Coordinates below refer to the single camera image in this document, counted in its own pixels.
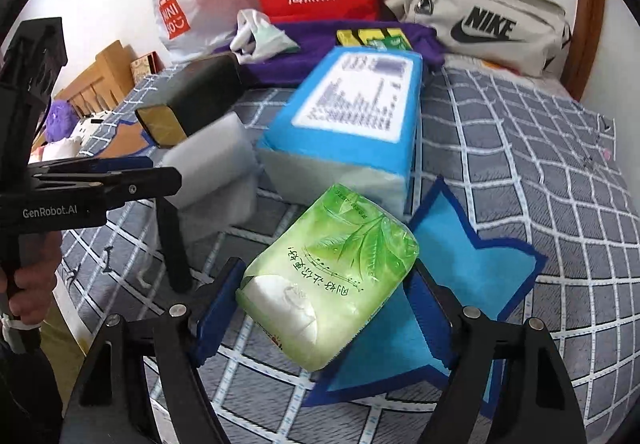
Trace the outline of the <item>person's left hand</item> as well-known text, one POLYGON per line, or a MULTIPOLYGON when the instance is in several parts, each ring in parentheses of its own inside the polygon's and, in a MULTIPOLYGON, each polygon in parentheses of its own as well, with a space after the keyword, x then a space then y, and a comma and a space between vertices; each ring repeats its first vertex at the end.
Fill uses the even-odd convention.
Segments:
POLYGON ((14 273, 18 291, 9 298, 11 313, 28 326, 40 324, 53 302, 55 272, 62 260, 62 234, 26 235, 21 238, 22 268, 14 273))

